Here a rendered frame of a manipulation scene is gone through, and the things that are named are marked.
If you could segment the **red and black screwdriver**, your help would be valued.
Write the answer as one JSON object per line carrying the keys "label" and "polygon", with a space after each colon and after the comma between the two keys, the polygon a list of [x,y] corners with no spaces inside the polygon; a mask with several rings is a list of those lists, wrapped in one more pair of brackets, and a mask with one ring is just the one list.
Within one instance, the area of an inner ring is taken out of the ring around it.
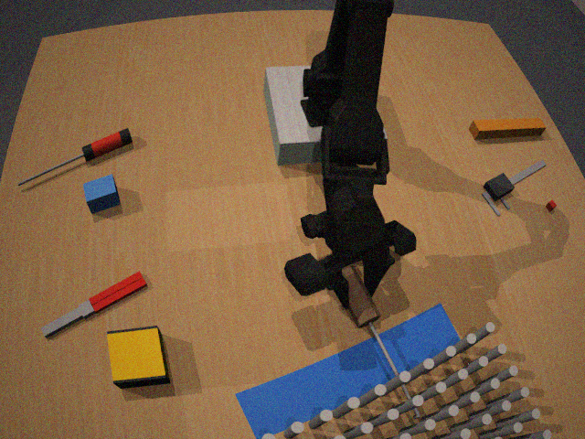
{"label": "red and black screwdriver", "polygon": [[79,158],[81,158],[83,156],[85,156],[85,160],[86,161],[89,161],[89,160],[91,160],[91,159],[93,159],[95,157],[98,157],[100,155],[104,155],[104,154],[106,154],[106,153],[108,153],[108,152],[110,152],[110,151],[112,151],[114,149],[117,149],[119,147],[128,145],[128,144],[130,144],[132,142],[133,141],[132,141],[132,137],[130,135],[129,129],[128,128],[123,129],[123,130],[121,130],[120,132],[118,132],[116,134],[109,135],[109,136],[107,136],[105,138],[102,138],[101,140],[98,140],[98,141],[96,141],[94,143],[91,143],[89,145],[83,146],[82,147],[83,154],[77,155],[77,156],[71,158],[68,161],[65,161],[65,162],[63,162],[61,164],[58,164],[56,166],[53,166],[50,169],[48,169],[48,170],[46,170],[46,171],[44,171],[44,172],[42,172],[40,174],[37,174],[35,176],[29,177],[29,178],[27,178],[27,179],[25,179],[25,180],[23,180],[23,181],[21,181],[21,182],[19,182],[17,184],[20,186],[20,185],[22,185],[22,184],[24,184],[24,183],[26,183],[28,181],[31,181],[31,180],[33,180],[33,179],[35,179],[37,177],[40,177],[40,176],[46,174],[47,172],[50,172],[50,171],[52,171],[52,170],[54,170],[54,169],[56,169],[56,168],[58,168],[60,166],[66,165],[67,163],[70,163],[70,162],[72,162],[74,160],[77,160],[77,159],[79,159]]}

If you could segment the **orange rectangular block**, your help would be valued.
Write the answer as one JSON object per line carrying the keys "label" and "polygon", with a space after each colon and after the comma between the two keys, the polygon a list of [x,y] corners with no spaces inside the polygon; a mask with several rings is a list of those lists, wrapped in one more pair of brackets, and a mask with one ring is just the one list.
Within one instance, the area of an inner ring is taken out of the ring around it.
{"label": "orange rectangular block", "polygon": [[468,129],[474,140],[542,135],[547,127],[540,118],[473,120]]}

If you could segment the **small red cube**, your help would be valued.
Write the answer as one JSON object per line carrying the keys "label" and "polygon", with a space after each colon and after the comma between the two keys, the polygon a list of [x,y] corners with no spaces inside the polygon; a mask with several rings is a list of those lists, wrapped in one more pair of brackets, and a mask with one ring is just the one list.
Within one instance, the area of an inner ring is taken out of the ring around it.
{"label": "small red cube", "polygon": [[556,203],[554,203],[553,200],[551,200],[547,205],[546,208],[548,209],[548,211],[550,212],[553,208],[555,208],[557,205]]}

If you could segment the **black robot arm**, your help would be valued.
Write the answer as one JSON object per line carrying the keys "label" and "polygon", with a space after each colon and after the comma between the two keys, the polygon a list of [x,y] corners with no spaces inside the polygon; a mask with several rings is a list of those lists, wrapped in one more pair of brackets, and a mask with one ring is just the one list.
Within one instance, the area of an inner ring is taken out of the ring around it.
{"label": "black robot arm", "polygon": [[[376,245],[385,219],[373,196],[386,185],[388,141],[377,110],[388,18],[394,0],[336,0],[324,51],[303,70],[304,114],[311,128],[323,126],[320,149],[326,211],[301,218],[307,238],[337,239],[350,251]],[[359,167],[358,165],[376,168]]]}

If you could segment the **blue taped strip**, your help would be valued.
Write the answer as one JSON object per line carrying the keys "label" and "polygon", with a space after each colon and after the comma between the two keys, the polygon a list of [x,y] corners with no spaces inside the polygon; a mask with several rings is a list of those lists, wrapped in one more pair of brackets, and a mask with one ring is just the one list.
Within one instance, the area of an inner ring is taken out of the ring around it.
{"label": "blue taped strip", "polygon": [[[460,342],[441,303],[379,334],[399,374]],[[396,377],[376,336],[235,394],[257,439],[312,420]]]}

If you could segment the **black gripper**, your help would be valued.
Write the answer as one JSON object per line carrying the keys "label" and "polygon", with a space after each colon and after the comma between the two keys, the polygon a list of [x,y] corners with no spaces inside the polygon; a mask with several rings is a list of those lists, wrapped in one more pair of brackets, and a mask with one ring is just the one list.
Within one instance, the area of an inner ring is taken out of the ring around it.
{"label": "black gripper", "polygon": [[349,305],[349,282],[342,275],[342,268],[363,260],[364,285],[371,298],[395,259],[390,256],[389,247],[394,252],[405,255],[417,248],[416,237],[396,220],[385,224],[384,237],[374,246],[362,251],[350,251],[337,239],[332,218],[324,214],[329,225],[330,239],[327,246],[332,255],[317,261],[311,253],[289,260],[284,267],[286,278],[301,296],[316,294],[325,288],[335,291],[344,309]]}

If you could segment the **blue block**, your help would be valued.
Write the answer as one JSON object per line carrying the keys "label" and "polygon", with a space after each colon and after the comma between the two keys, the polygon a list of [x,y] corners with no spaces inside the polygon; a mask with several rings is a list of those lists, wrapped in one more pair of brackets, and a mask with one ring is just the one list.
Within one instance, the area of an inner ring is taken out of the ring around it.
{"label": "blue block", "polygon": [[117,186],[112,174],[84,183],[83,188],[91,214],[120,205]]}

